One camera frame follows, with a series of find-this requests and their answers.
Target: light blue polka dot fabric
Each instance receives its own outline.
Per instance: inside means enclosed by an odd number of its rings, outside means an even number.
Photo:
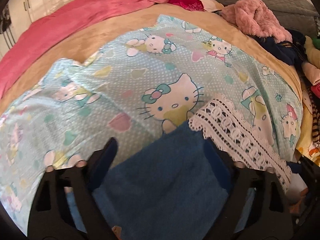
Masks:
[[[302,106],[268,66],[192,23],[155,26],[105,44],[83,64],[55,62],[0,118],[0,200],[26,233],[44,168],[73,166],[119,141],[114,165],[175,130],[216,93],[231,100],[281,158],[292,158]]]

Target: white lace trim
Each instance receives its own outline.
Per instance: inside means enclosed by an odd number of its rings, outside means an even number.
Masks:
[[[241,161],[248,168],[266,170],[274,167],[284,191],[290,184],[291,169],[266,139],[259,137],[231,101],[217,94],[189,120],[193,131],[203,131],[205,139],[211,138],[221,151],[228,152],[234,161]]]

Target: white wardrobe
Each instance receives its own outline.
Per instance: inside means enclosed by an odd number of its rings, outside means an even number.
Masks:
[[[10,0],[10,31],[0,34],[0,59],[12,48],[32,22],[51,14],[71,0]]]

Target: pink plush blanket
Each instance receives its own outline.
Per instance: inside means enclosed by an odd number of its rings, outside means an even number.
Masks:
[[[221,15],[227,22],[237,25],[244,34],[274,37],[276,43],[292,42],[291,34],[279,24],[262,0],[239,0],[224,7]]]
[[[0,99],[42,54],[90,25],[168,0],[74,0],[34,22],[0,62]]]

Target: red cloth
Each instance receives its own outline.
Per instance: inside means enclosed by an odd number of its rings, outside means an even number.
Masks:
[[[74,0],[34,22],[0,62],[0,99],[54,45],[95,23],[168,0]]]
[[[320,83],[315,85],[315,86],[312,86],[311,87],[311,91],[318,97],[320,98]]]
[[[200,0],[169,0],[168,3],[181,6],[188,11],[205,11]]]

